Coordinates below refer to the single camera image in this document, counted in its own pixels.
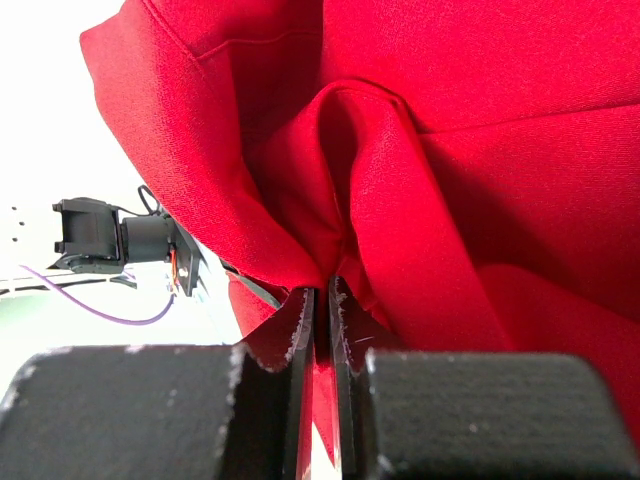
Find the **red cloth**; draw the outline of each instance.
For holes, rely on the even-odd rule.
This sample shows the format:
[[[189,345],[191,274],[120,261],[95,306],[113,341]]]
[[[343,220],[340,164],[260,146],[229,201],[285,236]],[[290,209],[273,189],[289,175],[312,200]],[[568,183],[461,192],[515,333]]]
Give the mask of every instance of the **red cloth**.
[[[638,0],[127,0],[82,48],[143,178],[240,272],[338,273],[415,348],[583,355],[640,444]]]

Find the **cable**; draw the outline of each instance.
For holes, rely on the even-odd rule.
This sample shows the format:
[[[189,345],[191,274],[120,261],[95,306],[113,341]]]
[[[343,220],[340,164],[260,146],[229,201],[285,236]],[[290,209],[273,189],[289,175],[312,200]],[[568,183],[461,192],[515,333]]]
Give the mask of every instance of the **cable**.
[[[44,275],[39,274],[35,270],[33,270],[33,269],[31,269],[31,268],[29,268],[29,267],[27,267],[25,265],[20,265],[20,267],[25,269],[27,272],[29,272],[34,277],[39,278],[47,286],[47,288],[49,288],[51,291],[58,292],[63,297],[67,298],[67,300],[70,300],[71,302],[75,303],[79,307],[82,307],[83,309],[87,310],[88,312],[93,313],[94,315],[96,315],[96,316],[98,316],[100,318],[104,318],[105,320],[109,320],[110,322],[117,323],[119,325],[129,325],[129,326],[135,326],[135,327],[143,327],[145,325],[151,325],[152,323],[155,323],[158,320],[160,320],[161,318],[163,318],[167,314],[169,309],[171,308],[171,305],[173,305],[174,296],[171,295],[169,297],[169,301],[167,302],[167,305],[162,309],[162,311],[160,313],[158,313],[157,315],[151,317],[151,318],[148,318],[148,319],[145,319],[145,320],[129,320],[129,319],[126,319],[126,318],[114,317],[112,315],[109,315],[108,313],[100,312],[100,311],[90,307],[89,305],[86,305],[86,304],[82,303],[80,300],[78,300],[74,296],[70,295],[69,293],[65,292],[58,285],[53,283],[51,280],[49,280]]]
[[[153,198],[153,200],[156,202],[156,208],[152,209],[149,206],[149,203],[147,202],[147,199],[144,197],[144,194],[149,195],[151,198]],[[155,195],[151,192],[151,190],[149,189],[149,187],[147,187],[146,185],[140,185],[138,187],[138,195],[140,196],[140,201],[142,201],[142,204],[144,205],[144,208],[147,209],[147,212],[149,212],[149,215],[160,215],[160,202],[158,202],[158,200],[156,199]]]
[[[122,271],[122,274],[123,274],[125,277],[127,277],[129,280],[133,280],[134,282],[136,281],[136,276],[135,276],[133,273],[131,273],[131,272],[127,271],[126,267],[125,267],[125,269]]]
[[[151,208],[151,206],[149,205],[149,202],[147,201],[147,199],[144,196],[145,193],[147,195],[149,195],[151,198],[153,198],[153,200],[156,202],[156,208],[155,209]],[[162,213],[162,212],[160,212],[160,202],[158,202],[158,200],[156,199],[155,195],[151,192],[149,187],[147,187],[146,185],[140,185],[138,187],[138,196],[140,197],[140,201],[144,205],[144,208],[147,209],[147,213],[132,212],[131,210],[127,210],[126,208],[120,207],[118,205],[113,205],[113,208],[121,210],[121,211],[126,212],[126,213],[129,213],[129,214],[133,215],[134,217],[151,217],[151,216],[154,216],[154,215],[160,215]]]
[[[132,212],[131,210],[127,210],[126,208],[119,207],[118,205],[112,205],[112,206],[113,206],[113,208],[115,208],[117,210],[120,210],[120,211],[123,211],[123,212],[126,212],[126,213],[130,213],[134,217],[148,217],[149,216],[149,214],[147,214],[147,213],[142,214],[142,213]]]
[[[135,283],[135,277],[129,277],[129,279],[125,278],[124,275],[120,275],[118,277],[109,277],[109,278],[90,278],[86,280],[76,280],[75,282],[58,282],[56,285],[60,288],[67,287],[75,287],[77,285],[91,285],[92,283],[119,283],[120,285],[125,285],[130,288],[137,289],[138,285]],[[28,292],[31,290],[42,291],[49,290],[49,288],[45,285],[30,285],[28,287],[16,287],[13,289],[14,292]],[[2,289],[0,290],[0,296],[7,295],[11,293],[11,290]]]

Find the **purple wire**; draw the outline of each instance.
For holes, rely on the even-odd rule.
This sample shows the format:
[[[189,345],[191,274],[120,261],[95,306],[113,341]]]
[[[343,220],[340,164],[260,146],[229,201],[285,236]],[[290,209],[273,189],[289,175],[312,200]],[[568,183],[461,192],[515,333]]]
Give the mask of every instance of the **purple wire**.
[[[136,281],[136,276],[133,273],[127,272],[126,270],[123,270],[122,273],[127,276],[129,280],[133,280],[134,282]]]
[[[40,280],[42,280],[42,282],[45,284],[45,286],[49,290],[54,291],[54,292],[58,292],[60,295],[66,297],[68,300],[71,300],[73,303],[75,303],[79,307],[84,308],[86,311],[88,311],[90,313],[93,313],[94,315],[97,315],[100,318],[104,318],[105,320],[109,320],[110,322],[117,323],[119,325],[129,325],[129,326],[134,326],[134,327],[143,327],[145,325],[151,325],[152,323],[155,323],[158,320],[160,320],[162,317],[164,317],[167,314],[167,312],[169,311],[169,309],[171,308],[171,305],[173,304],[173,295],[171,295],[169,297],[169,301],[167,302],[167,305],[162,309],[162,311],[160,313],[158,313],[154,317],[148,318],[146,320],[128,320],[126,318],[118,318],[118,317],[114,317],[112,315],[109,315],[108,313],[99,312],[95,308],[91,308],[89,305],[86,305],[86,304],[82,303],[80,300],[78,300],[74,296],[70,295],[69,293],[65,292],[58,285],[53,283],[51,280],[49,280],[44,275],[39,274],[35,270],[33,270],[33,269],[31,269],[31,268],[29,268],[29,267],[27,267],[25,265],[20,265],[20,267],[24,268],[27,272],[29,272],[34,277],[39,278]]]

